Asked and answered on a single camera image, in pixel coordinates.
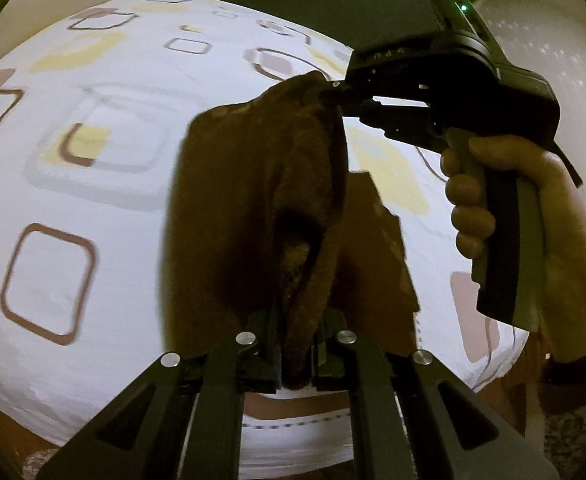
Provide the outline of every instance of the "brown towel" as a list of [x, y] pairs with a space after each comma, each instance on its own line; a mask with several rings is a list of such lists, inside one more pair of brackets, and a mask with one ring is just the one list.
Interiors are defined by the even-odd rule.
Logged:
[[166, 225], [169, 347], [209, 351], [252, 312], [281, 303], [282, 374], [308, 380], [305, 359], [326, 307], [338, 250], [348, 157], [337, 107], [302, 106], [320, 72], [244, 104], [213, 108], [189, 128]]
[[413, 314], [420, 308], [406, 267], [400, 219], [382, 205], [366, 172], [348, 175], [329, 306], [342, 310], [348, 327], [382, 350], [403, 356], [416, 351]]

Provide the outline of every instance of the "square pattern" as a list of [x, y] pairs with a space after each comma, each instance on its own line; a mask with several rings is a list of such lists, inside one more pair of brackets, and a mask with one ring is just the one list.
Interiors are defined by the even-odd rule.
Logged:
[[162, 208], [185, 124], [210, 106], [195, 95], [126, 84], [76, 95], [28, 158], [28, 182], [131, 210]]
[[69, 30], [109, 30], [122, 27], [139, 18], [134, 12], [101, 12], [83, 17], [78, 22], [69, 25]]
[[184, 38], [173, 38], [164, 47], [169, 50], [186, 52], [187, 54], [207, 54], [213, 47], [205, 41], [185, 40]]
[[4, 316], [58, 345], [74, 342], [96, 264], [97, 249], [90, 240], [42, 224], [29, 225], [4, 278]]
[[477, 312], [479, 286], [468, 272], [453, 272], [450, 278], [462, 341], [471, 363], [489, 357], [500, 344], [500, 330], [494, 319]]
[[221, 16], [222, 18], [227, 18], [229, 20], [235, 20], [239, 17], [238, 14], [235, 14], [234, 12], [228, 12], [226, 10], [214, 10], [213, 14], [215, 16]]
[[284, 81], [313, 70], [322, 72], [326, 80], [332, 80], [329, 73], [310, 61], [281, 50], [263, 47], [250, 48], [244, 51], [244, 59], [252, 64], [256, 72], [275, 81]]

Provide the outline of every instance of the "black bracket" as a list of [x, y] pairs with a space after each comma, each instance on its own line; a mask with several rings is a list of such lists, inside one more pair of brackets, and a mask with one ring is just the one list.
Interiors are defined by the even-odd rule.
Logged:
[[[39, 480], [236, 480], [245, 392], [281, 387], [277, 311], [206, 355], [157, 359], [44, 465]], [[350, 397], [361, 480], [557, 480], [513, 427], [434, 355], [382, 352], [328, 308], [309, 359]]]

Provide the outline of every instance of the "bed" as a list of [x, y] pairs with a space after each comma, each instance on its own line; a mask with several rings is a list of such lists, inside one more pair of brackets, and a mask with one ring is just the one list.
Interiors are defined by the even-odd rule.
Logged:
[[[188, 124], [310, 70], [339, 80], [350, 54], [218, 0], [111, 0], [0, 60], [1, 412], [62, 446], [167, 350], [157, 269]], [[401, 219], [418, 346], [481, 389], [512, 367], [528, 333], [474, 309], [439, 155], [353, 118], [345, 131], [351, 171], [369, 171]], [[299, 422], [245, 415], [240, 478], [352, 458], [348, 410]]]

